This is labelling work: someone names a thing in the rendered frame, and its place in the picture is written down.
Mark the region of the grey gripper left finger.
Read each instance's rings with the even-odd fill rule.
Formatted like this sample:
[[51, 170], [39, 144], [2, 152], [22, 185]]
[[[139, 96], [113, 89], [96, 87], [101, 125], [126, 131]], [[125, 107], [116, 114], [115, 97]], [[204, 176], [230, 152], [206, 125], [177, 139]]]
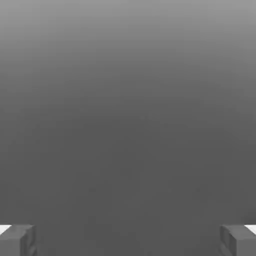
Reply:
[[38, 256], [36, 226], [0, 224], [0, 256]]

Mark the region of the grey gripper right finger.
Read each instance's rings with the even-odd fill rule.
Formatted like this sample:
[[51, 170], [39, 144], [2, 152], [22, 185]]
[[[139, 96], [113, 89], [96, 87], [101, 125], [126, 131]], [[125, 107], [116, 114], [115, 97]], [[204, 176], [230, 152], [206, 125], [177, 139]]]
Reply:
[[223, 224], [219, 238], [219, 256], [256, 256], [256, 224]]

